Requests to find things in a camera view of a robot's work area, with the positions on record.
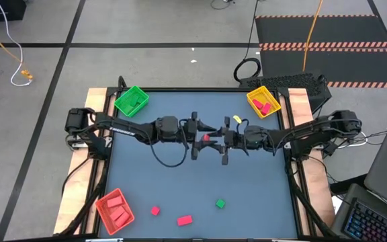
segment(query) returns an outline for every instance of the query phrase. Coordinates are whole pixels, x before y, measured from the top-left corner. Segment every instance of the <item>red basket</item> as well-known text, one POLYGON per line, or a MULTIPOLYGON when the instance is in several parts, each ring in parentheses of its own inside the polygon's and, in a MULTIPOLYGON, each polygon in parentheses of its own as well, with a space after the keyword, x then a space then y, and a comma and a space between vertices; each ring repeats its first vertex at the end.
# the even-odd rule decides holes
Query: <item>red basket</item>
POLYGON ((129 225, 130 223, 132 223, 132 221, 134 221, 134 219, 135 219, 134 214, 131 211, 131 208, 129 207, 122 191, 120 191, 119 188, 113 190, 109 194, 105 195, 103 198, 99 199, 95 203, 95 206, 97 207, 99 216, 101 217, 101 220, 103 221, 104 226, 110 235, 114 235, 116 232, 123 229, 126 225, 129 225), (114 206, 114 207, 109 208, 107 205, 107 201, 112 199, 112 198, 117 198, 117 197, 122 198, 122 204, 119 206, 114 206), (112 212, 114 212, 115 210, 117 210, 120 206, 122 206, 124 208, 124 210, 129 214, 129 218, 121 227, 118 227, 116 225, 115 221, 113 221, 110 218, 110 214, 112 212))

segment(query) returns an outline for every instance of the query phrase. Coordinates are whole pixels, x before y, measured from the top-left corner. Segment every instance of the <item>small white object on floor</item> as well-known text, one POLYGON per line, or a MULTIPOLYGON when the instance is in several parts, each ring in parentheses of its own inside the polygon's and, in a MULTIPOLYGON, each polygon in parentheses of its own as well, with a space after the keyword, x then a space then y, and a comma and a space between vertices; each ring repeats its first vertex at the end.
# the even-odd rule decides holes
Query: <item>small white object on floor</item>
POLYGON ((333 201, 333 206, 334 206, 334 212, 335 212, 335 214, 337 214, 337 212, 338 212, 341 204, 343 203, 343 201, 341 201, 341 199, 336 197, 336 196, 332 197, 332 201, 333 201))

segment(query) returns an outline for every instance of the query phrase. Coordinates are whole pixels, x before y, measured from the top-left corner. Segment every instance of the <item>concrete floor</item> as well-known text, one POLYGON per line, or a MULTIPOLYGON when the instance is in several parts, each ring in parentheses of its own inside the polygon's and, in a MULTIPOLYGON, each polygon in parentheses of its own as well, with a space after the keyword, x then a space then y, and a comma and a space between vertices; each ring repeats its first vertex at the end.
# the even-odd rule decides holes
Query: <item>concrete floor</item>
MULTIPOLYGON (((375 3, 387 27, 387 0, 375 3)), ((24 20, 10 22, 11 35, 19 42, 63 43, 78 4, 79 0, 30 1, 24 20)), ((259 4, 257 14, 313 14, 317 4, 318 0, 266 0, 259 4)), ((254 6, 254 1, 236 0, 228 9, 216 11, 209 0, 86 0, 73 42, 246 43, 254 6)), ((321 13, 371 14, 372 10, 367 0, 340 0, 325 1, 321 13)), ((3 23, 0 39, 8 42, 3 23)), ((252 42, 257 41, 253 30, 252 42)), ((249 56, 256 52, 251 49, 249 56)), ((83 106, 88 88, 114 86, 119 75, 129 85, 143 87, 236 87, 232 72, 244 53, 245 48, 224 47, 194 51, 190 47, 71 48, 5 240, 52 234, 71 158, 63 126, 67 110, 83 106)), ((25 48, 24 54, 36 81, 18 88, 9 83, 17 63, 0 49, 0 222, 61 49, 25 48)), ((254 68, 243 67, 241 75, 247 76, 254 68)), ((331 92, 333 98, 323 114, 350 109, 363 120, 366 134, 387 129, 387 89, 332 88, 331 92)), ((326 159, 328 171, 335 179, 365 173, 377 150, 366 145, 337 152, 326 159)))

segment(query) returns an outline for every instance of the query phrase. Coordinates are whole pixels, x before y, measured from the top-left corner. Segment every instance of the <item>white cable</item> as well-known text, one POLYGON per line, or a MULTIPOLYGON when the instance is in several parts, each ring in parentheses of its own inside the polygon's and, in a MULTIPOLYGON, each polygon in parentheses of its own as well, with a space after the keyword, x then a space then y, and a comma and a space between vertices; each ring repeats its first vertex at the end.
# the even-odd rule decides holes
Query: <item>white cable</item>
POLYGON ((2 8, 1 4, 0 4, 0 10, 3 12, 3 16, 4 16, 4 20, 5 20, 5 29, 7 30, 7 35, 8 35, 8 38, 10 38, 10 40, 17 44, 17 46, 19 46, 19 49, 20 49, 20 64, 19 64, 19 67, 16 69, 15 73, 11 76, 11 79, 10 79, 10 82, 11 84, 15 85, 16 87, 25 87, 25 86, 28 86, 31 84, 32 80, 29 80, 28 83, 24 83, 24 84, 16 84, 13 82, 13 78, 14 76, 19 72, 20 68, 22 67, 22 64, 24 63, 24 51, 22 50, 22 47, 20 46, 19 43, 17 43, 11 36, 10 36, 10 32, 8 30, 8 21, 7 21, 7 17, 5 16, 5 12, 4 12, 4 9, 2 8))
POLYGON ((352 145, 340 146, 340 147, 338 147, 338 149, 343 149, 343 148, 346 148, 346 147, 360 147, 360 146, 363 146, 363 145, 365 145, 366 143, 368 143, 368 138, 367 138, 366 134, 364 134, 362 131, 361 131, 361 134, 363 135, 363 138, 365 139, 363 143, 361 143, 361 144, 352 144, 352 145))

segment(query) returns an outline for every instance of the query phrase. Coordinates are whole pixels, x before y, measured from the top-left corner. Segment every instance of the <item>wooden table edge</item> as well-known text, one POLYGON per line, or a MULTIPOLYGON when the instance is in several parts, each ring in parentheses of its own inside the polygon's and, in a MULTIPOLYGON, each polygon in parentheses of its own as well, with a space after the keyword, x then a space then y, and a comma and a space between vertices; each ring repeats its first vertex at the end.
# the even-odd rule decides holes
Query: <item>wooden table edge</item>
MULTIPOLYGON (((102 112, 105 95, 107 88, 89 88, 87 98, 85 102, 86 108, 93 108, 95 111, 102 112)), ((295 125, 302 124, 312 120, 312 113, 310 111, 310 104, 308 102, 307 92, 305 89, 289 89, 289 100, 292 107, 292 115, 294 117, 295 125)), ((282 104, 282 114, 284 118, 284 126, 288 127, 288 114, 284 105, 284 98, 280 97, 282 104)), ((113 105, 110 104, 109 114, 113 113, 113 105)), ((312 151, 310 154, 322 161, 320 151, 312 151)), ((73 152, 71 157, 71 164, 69 172, 76 168, 87 156, 87 149, 79 149, 73 152)), ((308 186, 308 194, 310 196, 310 202, 314 209, 318 212, 319 216, 325 221, 325 223, 331 226, 334 221, 334 208, 331 200, 331 193, 329 191, 329 185, 327 175, 323 165, 309 159, 304 161, 304 173, 306 174, 306 182, 308 186)), ((89 185, 89 179, 91 175, 92 162, 86 163, 82 168, 72 176, 65 186, 65 192, 62 196, 56 224, 54 226, 54 233, 59 233, 64 230, 75 215, 78 213, 82 205, 85 203, 85 197, 87 187, 89 185)), ((97 174, 101 175, 102 163, 99 164, 97 174)), ((300 209, 302 232, 304 235, 309 235, 309 228, 306 218, 306 212, 303 205, 298 201, 298 207, 300 209)), ((89 211, 89 220, 87 223, 86 232, 92 233, 93 231, 93 219, 95 218, 96 209, 94 206, 89 211)))

